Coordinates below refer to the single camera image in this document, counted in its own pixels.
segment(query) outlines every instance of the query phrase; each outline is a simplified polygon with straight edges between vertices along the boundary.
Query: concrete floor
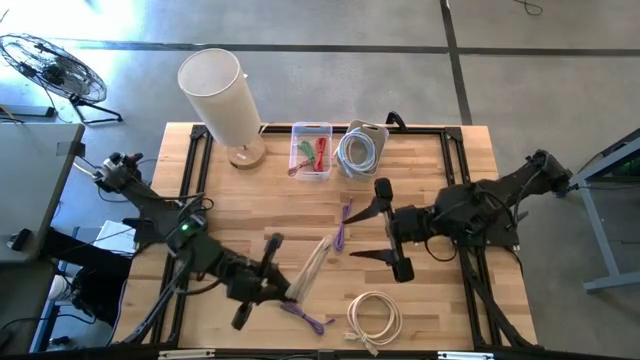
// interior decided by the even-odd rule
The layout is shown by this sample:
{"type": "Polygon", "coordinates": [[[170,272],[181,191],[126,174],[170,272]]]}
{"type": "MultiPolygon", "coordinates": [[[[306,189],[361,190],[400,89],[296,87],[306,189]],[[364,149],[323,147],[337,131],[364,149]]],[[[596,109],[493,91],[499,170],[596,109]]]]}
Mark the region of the concrete floor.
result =
{"type": "MultiPolygon", "coordinates": [[[[508,0],[450,0],[459,46],[624,48],[640,46],[635,0],[532,0],[526,15],[508,0]]],[[[0,32],[115,41],[241,44],[446,46],[437,0],[69,0],[16,1],[0,32]]],[[[80,50],[74,55],[109,88],[102,104],[125,123],[88,128],[87,157],[112,151],[158,153],[167,121],[197,121],[176,83],[189,51],[80,50]]],[[[382,122],[390,110],[408,123],[461,124],[446,54],[237,54],[265,122],[382,122]]],[[[537,148],[577,171],[593,154],[638,127],[637,57],[461,56],[473,123],[489,126],[506,174],[537,148]]],[[[42,90],[0,67],[3,103],[46,104],[42,90]]],[[[56,98],[62,117],[77,121],[56,98]]],[[[153,164],[145,164],[147,179],[153,164]]],[[[135,214],[107,204],[74,171],[55,225],[100,226],[135,214]]],[[[528,199],[521,257],[540,344],[550,349],[640,357],[640,286],[587,295],[582,282],[606,275],[579,196],[528,199]]],[[[636,252],[640,245],[616,245],[636,252]]],[[[637,269],[635,263],[624,265],[637,269]]]]}

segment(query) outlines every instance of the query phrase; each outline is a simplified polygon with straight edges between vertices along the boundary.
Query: white coiled cable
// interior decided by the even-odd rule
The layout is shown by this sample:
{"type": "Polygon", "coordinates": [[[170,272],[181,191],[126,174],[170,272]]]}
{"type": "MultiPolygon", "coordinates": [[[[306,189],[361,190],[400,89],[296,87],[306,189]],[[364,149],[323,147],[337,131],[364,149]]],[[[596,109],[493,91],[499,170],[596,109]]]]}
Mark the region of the white coiled cable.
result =
{"type": "Polygon", "coordinates": [[[344,336],[345,339],[362,342],[373,356],[378,355],[376,346],[387,345],[400,334],[400,330],[402,329],[402,315],[400,314],[400,310],[398,310],[398,305],[396,305],[395,301],[393,301],[389,295],[380,291],[369,291],[355,298],[347,309],[347,320],[353,332],[346,333],[344,336]],[[364,332],[358,323],[358,308],[363,301],[370,297],[382,301],[389,309],[387,326],[385,326],[381,332],[373,335],[364,332]]]}
{"type": "Polygon", "coordinates": [[[334,156],[337,154],[338,160],[342,165],[342,168],[349,177],[353,177],[353,173],[364,173],[373,169],[376,165],[376,145],[371,138],[363,133],[360,128],[351,130],[344,134],[340,143],[334,152],[334,156]],[[367,152],[367,157],[360,164],[354,164],[351,161],[351,146],[354,141],[360,141],[367,152]]]}

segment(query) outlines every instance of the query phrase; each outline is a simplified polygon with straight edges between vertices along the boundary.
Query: red object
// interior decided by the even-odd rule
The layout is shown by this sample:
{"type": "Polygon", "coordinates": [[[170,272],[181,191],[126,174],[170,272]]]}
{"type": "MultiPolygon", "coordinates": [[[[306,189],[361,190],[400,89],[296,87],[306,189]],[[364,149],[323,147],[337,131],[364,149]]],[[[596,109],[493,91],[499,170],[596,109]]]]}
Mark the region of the red object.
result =
{"type": "Polygon", "coordinates": [[[327,138],[319,138],[316,140],[316,163],[313,165],[313,171],[324,171],[324,166],[322,165],[322,154],[324,154],[325,147],[327,147],[327,138]]]}

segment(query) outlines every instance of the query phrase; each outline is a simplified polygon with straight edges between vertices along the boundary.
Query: wooden tabletop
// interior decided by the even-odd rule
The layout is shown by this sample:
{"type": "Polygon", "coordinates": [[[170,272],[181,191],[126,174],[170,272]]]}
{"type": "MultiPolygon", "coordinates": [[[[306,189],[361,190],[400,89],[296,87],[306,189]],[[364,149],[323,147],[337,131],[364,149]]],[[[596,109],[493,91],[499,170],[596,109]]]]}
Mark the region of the wooden tabletop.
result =
{"type": "MultiPolygon", "coordinates": [[[[165,131],[153,189],[161,195],[177,195],[189,146],[192,123],[169,123],[165,131]]],[[[463,126],[464,145],[471,180],[497,178],[489,131],[484,126],[463,126]]],[[[289,134],[264,134],[268,155],[254,170],[232,167],[225,149],[214,144],[206,194],[215,207],[208,212],[211,235],[240,253],[260,259],[265,239],[273,232],[285,235],[276,255],[280,269],[291,280],[304,265],[318,241],[334,234],[341,222],[342,205],[353,198],[352,213],[369,204],[373,181],[357,182],[341,177],[335,169],[323,183],[300,182],[287,176],[289,134]]],[[[340,135],[334,135],[333,146],[340,135]]],[[[191,184],[196,186],[201,141],[191,184]]],[[[455,150],[451,146],[455,159],[455,150]]],[[[457,183],[460,183],[454,160],[457,183]]],[[[380,159],[377,176],[388,177],[394,188],[394,206],[432,204],[437,191],[446,187],[440,140],[431,135],[391,135],[380,159]]],[[[347,306],[356,296],[370,290],[387,293],[403,315],[402,332],[381,350],[471,349],[469,319],[458,259],[434,260],[423,247],[405,245],[411,257],[415,280],[397,284],[383,263],[351,257],[353,251],[389,246],[383,219],[378,217],[346,228],[342,254],[332,252],[303,304],[303,309],[320,321],[333,318],[323,336],[315,335],[303,320],[280,310],[275,302],[254,308],[242,331],[230,323],[238,303],[224,296],[224,286],[186,300],[180,347],[278,348],[278,349],[358,349],[362,344],[343,339],[349,330],[347,306]]],[[[439,257],[452,254],[445,238],[429,241],[439,257]]],[[[114,341],[126,337],[144,318],[158,296],[166,250],[151,247],[138,256],[131,269],[114,341]]],[[[536,341],[520,270],[513,255],[503,249],[487,250],[490,278],[497,303],[529,341],[536,341]]],[[[190,289],[213,280],[192,280],[190,289]]],[[[478,309],[485,338],[489,338],[484,307],[478,309]]],[[[173,304],[165,320],[163,336],[169,332],[173,304]]],[[[362,305],[360,322],[368,331],[386,324],[386,309],[372,301],[362,305]]]]}

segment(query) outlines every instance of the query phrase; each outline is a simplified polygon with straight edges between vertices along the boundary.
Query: fan grille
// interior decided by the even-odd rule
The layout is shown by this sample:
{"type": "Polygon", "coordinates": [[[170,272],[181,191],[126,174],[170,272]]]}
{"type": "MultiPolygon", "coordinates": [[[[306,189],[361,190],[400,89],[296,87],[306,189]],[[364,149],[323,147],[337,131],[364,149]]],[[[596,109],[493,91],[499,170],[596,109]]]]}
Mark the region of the fan grille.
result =
{"type": "Polygon", "coordinates": [[[107,98],[107,87],[98,74],[46,40],[28,34],[0,36],[0,54],[29,80],[62,97],[90,104],[107,98]]]}

